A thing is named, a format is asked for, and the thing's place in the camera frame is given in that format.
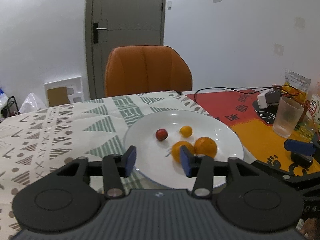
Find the person right hand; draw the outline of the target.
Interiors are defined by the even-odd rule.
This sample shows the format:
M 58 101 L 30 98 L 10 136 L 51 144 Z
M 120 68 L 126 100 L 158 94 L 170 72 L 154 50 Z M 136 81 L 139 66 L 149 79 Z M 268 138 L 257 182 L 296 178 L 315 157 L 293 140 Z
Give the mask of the person right hand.
M 298 232 L 309 240 L 318 240 L 320 236 L 319 218 L 307 219 Z

